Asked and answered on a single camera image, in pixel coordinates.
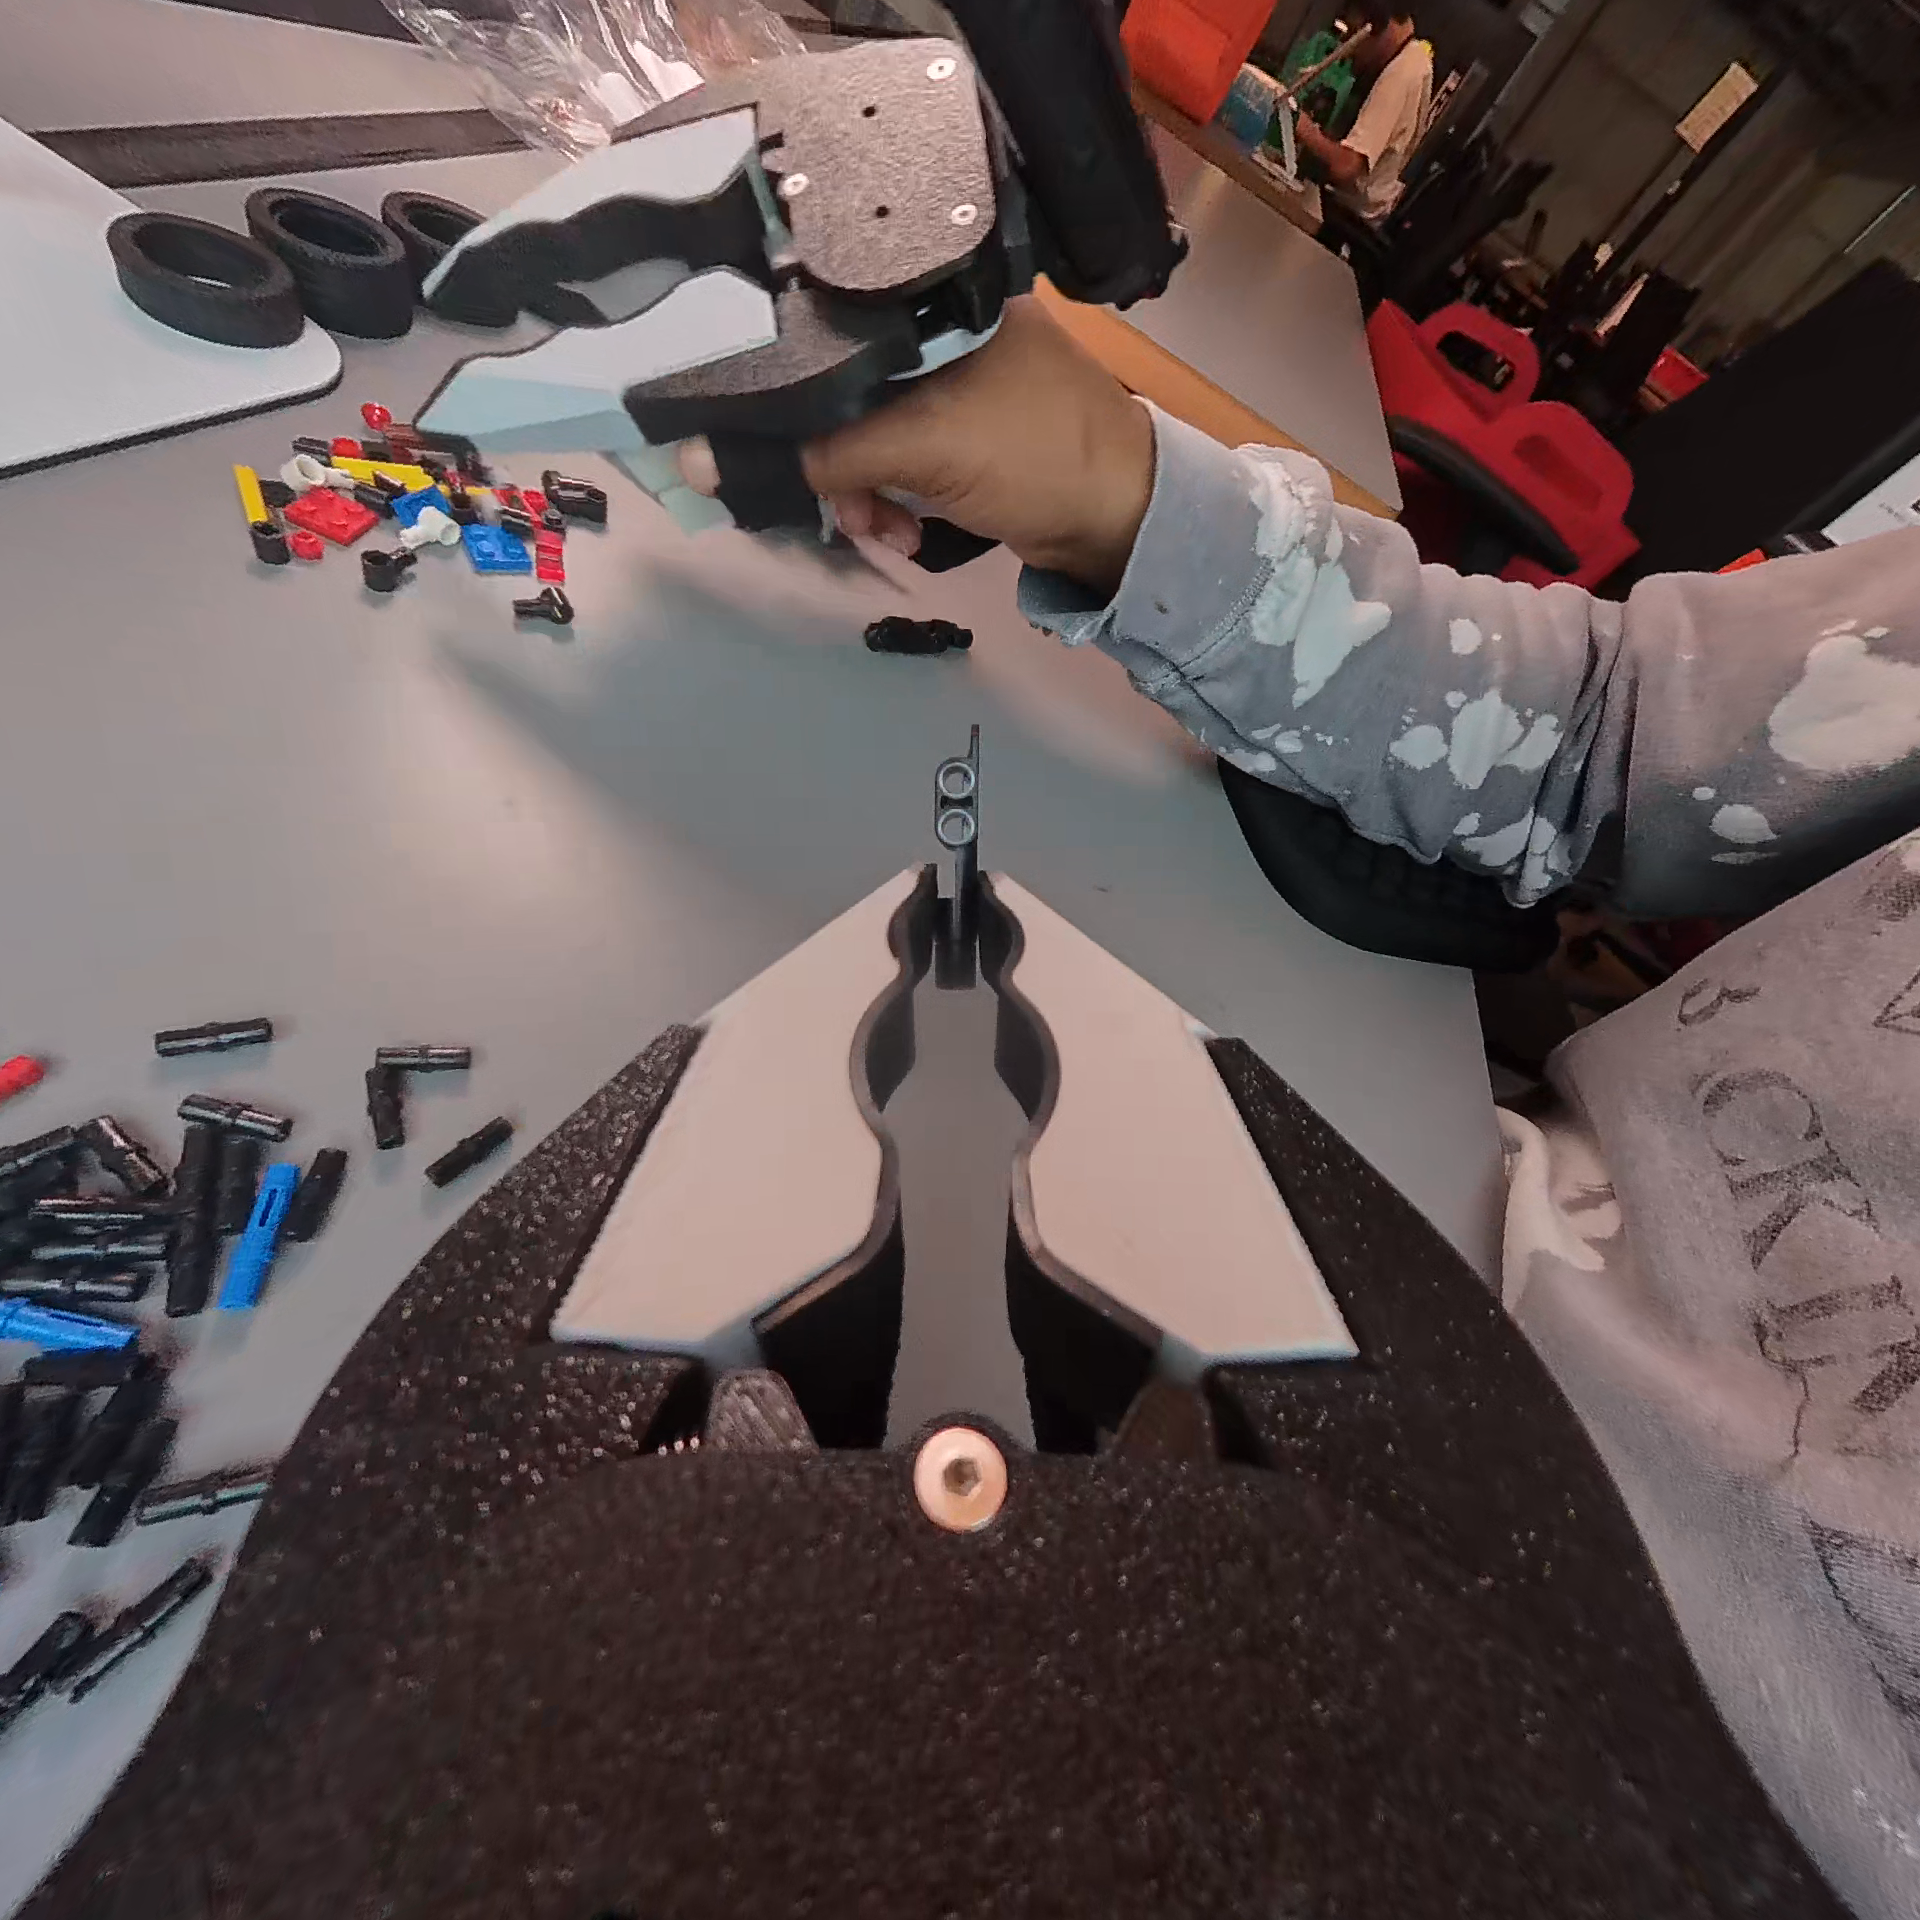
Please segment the dark toy beam assembly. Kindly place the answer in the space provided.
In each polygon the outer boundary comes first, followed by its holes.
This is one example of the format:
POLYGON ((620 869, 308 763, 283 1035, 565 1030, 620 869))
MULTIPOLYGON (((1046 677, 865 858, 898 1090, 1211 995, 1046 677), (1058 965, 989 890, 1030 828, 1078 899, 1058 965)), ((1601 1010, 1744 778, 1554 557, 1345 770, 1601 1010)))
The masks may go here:
POLYGON ((948 872, 933 934, 933 975, 940 992, 968 992, 977 984, 979 797, 980 730, 973 724, 968 750, 941 758, 933 778, 933 829, 948 872))

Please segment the person's grey printed sweatshirt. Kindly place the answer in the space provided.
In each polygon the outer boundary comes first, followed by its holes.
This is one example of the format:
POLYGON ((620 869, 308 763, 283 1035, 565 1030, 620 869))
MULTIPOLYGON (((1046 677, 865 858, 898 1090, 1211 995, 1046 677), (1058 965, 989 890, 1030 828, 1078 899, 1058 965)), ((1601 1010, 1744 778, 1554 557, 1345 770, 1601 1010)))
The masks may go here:
POLYGON ((1915 1916, 1915 831, 1564 1042, 1506 1311, 1857 1916, 1915 1916))

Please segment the pile of black blue pins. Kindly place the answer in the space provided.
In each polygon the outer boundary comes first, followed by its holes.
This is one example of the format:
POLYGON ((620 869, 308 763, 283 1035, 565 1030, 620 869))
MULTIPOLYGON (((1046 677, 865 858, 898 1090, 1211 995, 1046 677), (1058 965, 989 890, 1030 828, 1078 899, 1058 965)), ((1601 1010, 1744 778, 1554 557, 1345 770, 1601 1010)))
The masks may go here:
MULTIPOLYGON (((376 1152, 405 1146, 405 1095, 419 1076, 465 1075, 462 1045, 378 1046, 365 1072, 376 1152)), ((224 1469, 161 1483, 178 1419, 171 1349, 136 1307, 161 1286, 169 1326, 203 1311, 251 1311, 283 1252, 326 1228, 350 1155, 273 1159, 293 1116, 254 1100, 189 1090, 166 1166, 112 1112, 62 1123, 3 1147, 3 1525, 36 1527, 84 1496, 67 1544, 101 1551, 130 1528, 256 1503, 273 1469, 224 1469)), ((189 1554, 102 1616, 67 1607, 5 1667, 5 1736, 43 1701, 80 1701, 150 1645, 213 1584, 189 1554)))

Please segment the person's right forearm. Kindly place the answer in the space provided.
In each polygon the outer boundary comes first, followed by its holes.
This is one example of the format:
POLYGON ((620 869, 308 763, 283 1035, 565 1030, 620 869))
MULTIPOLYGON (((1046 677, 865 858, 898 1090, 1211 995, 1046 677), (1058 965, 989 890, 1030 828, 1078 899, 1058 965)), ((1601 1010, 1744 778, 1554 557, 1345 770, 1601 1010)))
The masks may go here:
POLYGON ((1756 918, 1861 859, 1915 911, 1915 527, 1611 604, 1427 565, 1302 453, 1146 415, 1121 586, 1027 566, 1019 605, 1213 757, 1514 906, 1756 918))

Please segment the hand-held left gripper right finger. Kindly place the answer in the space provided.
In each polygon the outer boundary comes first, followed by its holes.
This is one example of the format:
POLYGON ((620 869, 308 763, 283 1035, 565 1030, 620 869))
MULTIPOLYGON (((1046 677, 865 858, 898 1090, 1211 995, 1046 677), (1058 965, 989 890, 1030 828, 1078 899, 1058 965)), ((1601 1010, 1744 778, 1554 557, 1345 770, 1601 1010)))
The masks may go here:
POLYGON ((1024 1118, 1003 1294, 1038 1448, 1098 1452, 1154 1381, 1355 1359, 1216 1032, 1003 872, 980 973, 1024 1118))

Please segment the orange bin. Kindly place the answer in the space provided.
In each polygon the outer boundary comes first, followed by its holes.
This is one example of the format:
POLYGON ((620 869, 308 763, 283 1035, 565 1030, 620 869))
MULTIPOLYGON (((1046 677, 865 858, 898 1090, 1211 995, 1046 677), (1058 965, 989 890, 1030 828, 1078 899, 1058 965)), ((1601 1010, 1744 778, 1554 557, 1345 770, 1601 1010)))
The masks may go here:
POLYGON ((1178 88, 1228 87, 1257 45, 1273 2, 1132 2, 1121 42, 1139 79, 1178 88))

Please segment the black rubber toy tyre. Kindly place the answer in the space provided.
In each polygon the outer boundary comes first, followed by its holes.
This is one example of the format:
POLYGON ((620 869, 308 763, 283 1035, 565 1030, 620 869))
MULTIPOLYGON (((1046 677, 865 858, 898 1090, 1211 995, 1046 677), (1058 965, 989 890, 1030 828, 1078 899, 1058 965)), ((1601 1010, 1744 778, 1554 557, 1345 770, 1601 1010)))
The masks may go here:
POLYGON ((397 341, 417 322, 417 276, 397 236, 342 200, 290 184, 248 195, 248 228, 294 279, 304 314, 360 341, 397 341))
POLYGON ((400 187, 379 203, 379 219, 400 240, 425 310, 440 320, 476 328, 516 324, 518 310, 491 294, 437 294, 433 300, 425 294, 425 280, 445 254, 484 221, 483 213, 422 189, 400 187))
POLYGON ((129 210, 106 228, 121 293, 187 339, 277 349, 301 339, 297 280, 258 240, 192 216, 129 210))

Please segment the pile of mixed colourful bricks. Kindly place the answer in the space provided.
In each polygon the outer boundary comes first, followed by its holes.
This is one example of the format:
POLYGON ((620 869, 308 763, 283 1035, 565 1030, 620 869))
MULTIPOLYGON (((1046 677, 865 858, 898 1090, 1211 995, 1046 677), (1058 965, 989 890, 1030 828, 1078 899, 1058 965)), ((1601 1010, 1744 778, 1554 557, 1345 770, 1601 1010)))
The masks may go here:
POLYGON ((518 631, 569 632, 569 548, 611 527, 611 494, 565 466, 514 471, 378 402, 354 431, 290 439, 277 466, 233 464, 232 494, 254 565, 353 566, 370 602, 465 566, 505 591, 518 631))

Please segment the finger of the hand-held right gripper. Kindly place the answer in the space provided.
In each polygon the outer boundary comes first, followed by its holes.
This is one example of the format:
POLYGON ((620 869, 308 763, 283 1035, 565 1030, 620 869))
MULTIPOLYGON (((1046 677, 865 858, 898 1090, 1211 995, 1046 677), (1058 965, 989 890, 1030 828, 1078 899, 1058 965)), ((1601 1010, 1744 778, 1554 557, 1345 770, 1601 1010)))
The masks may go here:
POLYGON ((476 354, 417 410, 428 439, 483 453, 636 453, 650 439, 627 390, 707 368, 778 339, 778 301, 752 279, 713 269, 682 280, 637 316, 563 326, 514 352, 476 354))
POLYGON ((453 324, 776 328, 785 237, 755 104, 641 125, 473 227, 422 280, 453 324))

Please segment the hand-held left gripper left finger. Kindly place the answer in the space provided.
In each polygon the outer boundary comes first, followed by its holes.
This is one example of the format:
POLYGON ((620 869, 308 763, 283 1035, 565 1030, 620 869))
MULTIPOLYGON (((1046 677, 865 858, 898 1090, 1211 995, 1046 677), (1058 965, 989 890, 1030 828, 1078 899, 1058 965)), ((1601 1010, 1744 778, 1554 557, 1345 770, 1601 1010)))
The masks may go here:
POLYGON ((699 1021, 550 1335, 778 1373, 826 1448, 877 1448, 906 1232, 886 1106, 916 1061, 922 876, 900 871, 699 1021))

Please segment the black mesh office chair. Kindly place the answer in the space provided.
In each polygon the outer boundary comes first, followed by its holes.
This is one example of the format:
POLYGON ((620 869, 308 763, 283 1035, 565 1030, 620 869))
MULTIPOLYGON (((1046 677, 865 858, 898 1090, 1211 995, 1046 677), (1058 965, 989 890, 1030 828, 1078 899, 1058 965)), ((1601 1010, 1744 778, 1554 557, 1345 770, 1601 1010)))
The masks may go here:
POLYGON ((1334 808, 1226 758, 1216 780, 1260 872, 1329 936, 1363 952, 1499 975, 1540 970, 1557 952, 1549 903, 1518 907, 1497 879, 1365 839, 1334 808))

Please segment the person's right hand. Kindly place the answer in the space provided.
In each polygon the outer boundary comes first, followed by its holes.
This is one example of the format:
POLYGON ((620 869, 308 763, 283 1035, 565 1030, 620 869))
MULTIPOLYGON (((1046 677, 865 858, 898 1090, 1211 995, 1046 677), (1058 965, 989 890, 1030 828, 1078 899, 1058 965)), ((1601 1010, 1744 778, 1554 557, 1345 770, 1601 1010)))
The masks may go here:
POLYGON ((859 543, 914 559, 925 524, 1110 597, 1156 484, 1156 427, 1036 294, 988 342, 800 446, 811 494, 859 543))

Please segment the red plastic chair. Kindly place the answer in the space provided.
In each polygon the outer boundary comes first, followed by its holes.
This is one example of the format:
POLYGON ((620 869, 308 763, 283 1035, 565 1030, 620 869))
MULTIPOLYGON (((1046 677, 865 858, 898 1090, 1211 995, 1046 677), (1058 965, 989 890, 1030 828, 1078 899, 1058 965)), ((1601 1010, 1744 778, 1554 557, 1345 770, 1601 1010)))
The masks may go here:
POLYGON ((1528 332, 1477 303, 1427 320, 1380 300, 1365 322, 1382 415, 1474 446, 1490 423, 1533 399, 1544 357, 1528 332))
POLYGON ((1505 410, 1480 442, 1482 461, 1521 494, 1572 554, 1566 566, 1516 555, 1501 579, 1518 586, 1602 588, 1640 555, 1625 522, 1635 472, 1598 426, 1561 399, 1505 410))

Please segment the clear plastic bag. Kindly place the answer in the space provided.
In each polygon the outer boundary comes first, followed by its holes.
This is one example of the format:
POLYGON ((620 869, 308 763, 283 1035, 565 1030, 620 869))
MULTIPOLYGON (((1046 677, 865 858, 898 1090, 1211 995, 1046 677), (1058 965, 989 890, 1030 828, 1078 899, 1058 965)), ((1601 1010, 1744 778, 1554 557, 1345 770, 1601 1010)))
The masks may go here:
POLYGON ((386 2, 521 140, 582 158, 625 125, 750 64, 805 52, 760 2, 386 2))

